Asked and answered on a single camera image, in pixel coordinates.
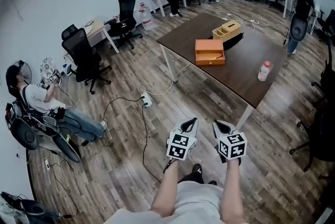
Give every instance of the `wooden tabletop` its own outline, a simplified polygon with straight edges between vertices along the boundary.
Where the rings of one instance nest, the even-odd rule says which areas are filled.
[[[219,17],[202,13],[157,42],[195,65],[195,40],[211,38],[212,30],[224,23],[226,21]],[[278,75],[287,52],[257,30],[246,27],[242,32],[244,37],[225,50],[224,65],[197,67],[256,108]],[[270,61],[272,70],[266,81],[260,82],[257,75],[264,61]]]

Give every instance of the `white container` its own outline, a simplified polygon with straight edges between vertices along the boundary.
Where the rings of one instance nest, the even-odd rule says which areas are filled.
[[[270,62],[265,61],[263,66],[261,66],[261,70],[258,73],[258,80],[264,82],[269,73],[270,73]]]
[[[155,27],[155,24],[153,22],[152,15],[150,13],[150,10],[145,6],[144,3],[140,4],[140,20],[142,22],[143,28],[145,30],[151,30]]]

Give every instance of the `electric fan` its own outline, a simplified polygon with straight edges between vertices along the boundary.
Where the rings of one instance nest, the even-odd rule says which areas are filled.
[[[13,65],[18,66],[20,68],[20,73],[25,78],[25,82],[27,84],[31,84],[32,75],[29,65],[22,60],[14,62]]]

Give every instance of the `laminate floor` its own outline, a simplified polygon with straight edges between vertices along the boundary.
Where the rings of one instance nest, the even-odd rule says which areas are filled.
[[[284,47],[282,33],[287,33],[289,21],[282,13],[265,3],[245,0],[221,0],[220,3],[196,4],[181,8],[185,18],[154,15],[157,27],[145,33],[143,39],[133,40],[129,46],[114,54],[107,46],[98,48],[105,65],[113,69],[105,74],[111,85],[97,83],[91,95],[84,83],[76,83],[74,76],[66,77],[62,85],[76,103],[77,108],[101,120],[106,104],[116,97],[138,99],[144,91],[163,93],[171,85],[168,69],[156,39],[181,23],[207,12],[220,17],[256,19],[255,31]],[[173,56],[176,70],[188,63]],[[318,179],[328,174],[331,163],[314,160],[311,169],[302,169],[308,162],[308,147],[288,154],[290,148],[308,140],[297,128],[297,119],[312,123],[315,108],[312,102],[321,93],[310,82],[317,81],[328,59],[327,47],[318,38],[306,35],[296,55],[288,56],[278,77],[258,108],[242,127],[248,139],[247,155],[240,166],[241,190],[246,220],[249,223],[312,223],[319,213],[318,198],[327,182]],[[68,97],[57,92],[57,98],[71,104]],[[144,109],[149,138],[145,155],[147,167],[157,177],[167,162],[165,141],[174,124],[186,117],[199,119],[198,143],[191,158],[181,163],[180,177],[190,172],[194,163],[201,163],[204,178],[225,179],[226,166],[219,161],[212,131],[214,119],[233,124],[238,122],[245,103],[194,66],[179,75],[179,80],[165,95],[152,96],[153,105]],[[117,209],[131,211],[149,209],[159,183],[144,169],[142,151],[146,132],[141,115],[142,102],[117,100],[106,113],[108,130],[102,139],[80,147],[82,162],[71,163],[71,172],[65,162],[62,168],[54,166],[58,180],[69,190],[79,208],[79,215],[64,223],[103,223]],[[74,214],[75,207],[69,196],[55,181],[51,171],[42,163],[62,161],[59,156],[38,149],[30,154],[30,169],[37,199],[49,208],[63,214]]]

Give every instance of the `wooden box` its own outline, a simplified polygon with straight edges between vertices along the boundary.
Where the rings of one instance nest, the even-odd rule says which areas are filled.
[[[196,40],[195,63],[197,65],[222,65],[225,63],[221,40]]]
[[[213,30],[213,39],[221,40],[222,42],[237,36],[241,33],[241,25],[234,20],[231,20],[221,27]]]

